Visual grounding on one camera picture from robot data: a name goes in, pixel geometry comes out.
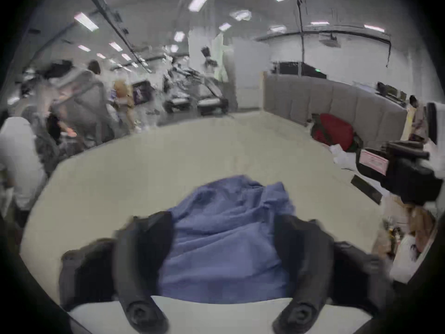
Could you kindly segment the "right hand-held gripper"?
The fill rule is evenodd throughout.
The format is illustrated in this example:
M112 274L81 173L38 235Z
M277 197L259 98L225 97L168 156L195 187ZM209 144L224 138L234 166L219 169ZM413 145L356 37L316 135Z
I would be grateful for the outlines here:
M423 206L444 203L445 107L426 105L426 141L385 142L381 150L362 148L356 152L360 175L378 181L404 203Z

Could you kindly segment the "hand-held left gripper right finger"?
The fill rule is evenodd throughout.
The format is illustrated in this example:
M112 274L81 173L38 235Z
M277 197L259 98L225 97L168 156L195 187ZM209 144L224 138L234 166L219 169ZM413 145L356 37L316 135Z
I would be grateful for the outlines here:
M276 334L303 334L330 300L375 316L395 298L383 260L349 242L337 242L315 220L274 219L274 246L289 275L291 301L274 320Z

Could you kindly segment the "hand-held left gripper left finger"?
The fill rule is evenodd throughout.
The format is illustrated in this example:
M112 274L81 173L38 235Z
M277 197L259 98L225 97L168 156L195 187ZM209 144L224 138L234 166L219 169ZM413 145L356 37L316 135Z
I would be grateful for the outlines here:
M159 272L172 248L173 216L161 211L134 217L113 238L100 238L61 257L59 304L67 312L88 303L118 300L142 334L165 334L169 322L153 300Z

